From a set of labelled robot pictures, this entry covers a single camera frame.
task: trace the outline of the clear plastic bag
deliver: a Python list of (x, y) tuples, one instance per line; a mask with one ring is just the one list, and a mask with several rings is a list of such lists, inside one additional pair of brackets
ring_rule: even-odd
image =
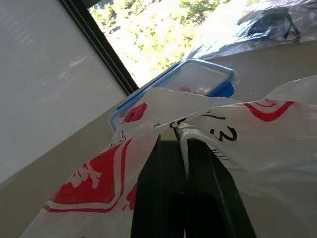
[(314, 0), (232, 0), (205, 21), (185, 59), (212, 59), (317, 39)]
[(106, 151), (64, 183), (22, 237), (130, 237), (138, 176), (158, 135), (170, 127), (181, 135), (187, 174), (188, 138), (213, 149), (257, 237), (316, 237), (316, 88), (313, 76), (250, 103), (150, 89)]

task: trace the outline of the blue container lid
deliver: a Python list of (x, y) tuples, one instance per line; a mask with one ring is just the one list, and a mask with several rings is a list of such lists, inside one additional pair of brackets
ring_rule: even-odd
[(113, 131), (116, 131), (128, 112), (149, 88), (161, 87), (208, 97), (230, 97), (234, 92), (231, 84), (234, 77), (233, 70), (204, 60), (189, 59), (181, 64), (175, 64), (121, 104), (109, 118), (109, 124)]

